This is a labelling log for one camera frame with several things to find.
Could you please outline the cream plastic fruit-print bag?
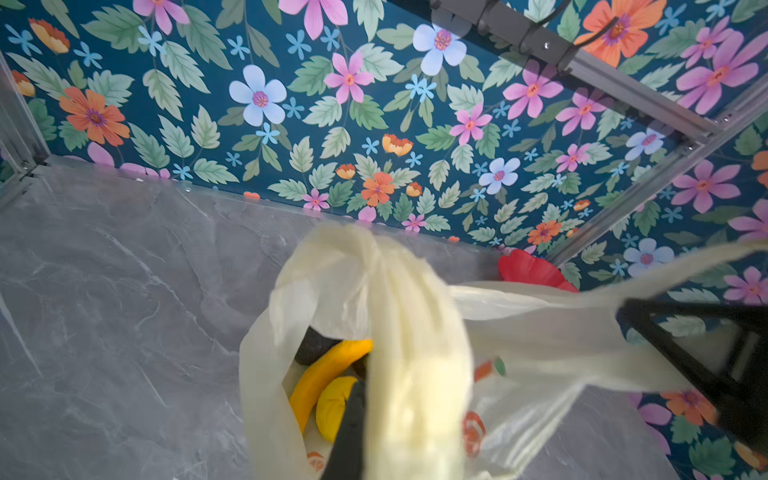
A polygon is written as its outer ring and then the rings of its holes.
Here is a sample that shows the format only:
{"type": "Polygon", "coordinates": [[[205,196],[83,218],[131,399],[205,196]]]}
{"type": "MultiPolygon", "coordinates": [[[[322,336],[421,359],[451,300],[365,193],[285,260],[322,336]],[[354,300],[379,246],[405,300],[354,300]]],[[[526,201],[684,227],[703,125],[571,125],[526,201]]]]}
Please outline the cream plastic fruit-print bag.
{"type": "Polygon", "coordinates": [[[765,250],[721,244],[592,291],[498,281],[448,285],[399,242],[324,225],[282,267],[240,346],[249,460],[259,479],[316,479],[307,417],[284,380],[309,329],[366,358],[366,479],[516,479],[582,391],[683,390],[616,316],[721,263],[765,250]]]}

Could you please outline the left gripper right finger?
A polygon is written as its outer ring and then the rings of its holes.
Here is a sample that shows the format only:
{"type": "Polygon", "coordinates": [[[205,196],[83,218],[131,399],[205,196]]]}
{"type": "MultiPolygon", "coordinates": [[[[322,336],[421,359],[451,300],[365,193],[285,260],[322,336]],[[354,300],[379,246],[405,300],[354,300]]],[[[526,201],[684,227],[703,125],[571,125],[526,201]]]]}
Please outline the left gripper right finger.
{"type": "Polygon", "coordinates": [[[630,299],[619,320],[634,328],[718,411],[727,433],[767,454],[767,308],[630,299]],[[675,338],[657,320],[670,316],[724,320],[706,334],[675,338]]]}

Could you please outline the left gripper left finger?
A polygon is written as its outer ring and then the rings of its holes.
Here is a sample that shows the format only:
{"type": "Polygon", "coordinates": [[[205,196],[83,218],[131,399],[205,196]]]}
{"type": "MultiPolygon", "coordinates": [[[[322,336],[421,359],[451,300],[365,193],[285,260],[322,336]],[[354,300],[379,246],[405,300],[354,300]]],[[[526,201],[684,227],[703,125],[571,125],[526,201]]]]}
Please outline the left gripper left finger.
{"type": "Polygon", "coordinates": [[[321,480],[360,480],[363,477],[363,437],[366,415],[366,382],[351,390],[336,441],[321,480]]]}

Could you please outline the red flower-shaped plastic bowl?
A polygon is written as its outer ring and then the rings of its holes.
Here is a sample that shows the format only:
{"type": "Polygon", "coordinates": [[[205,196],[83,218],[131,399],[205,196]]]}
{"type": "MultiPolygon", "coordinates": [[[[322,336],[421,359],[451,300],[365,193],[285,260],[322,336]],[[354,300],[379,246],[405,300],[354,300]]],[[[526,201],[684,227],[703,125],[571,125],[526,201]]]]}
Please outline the red flower-shaped plastic bowl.
{"type": "Polygon", "coordinates": [[[502,280],[506,282],[578,292],[578,288],[569,282],[556,266],[524,250],[515,249],[502,255],[498,261],[498,269],[502,280]]]}

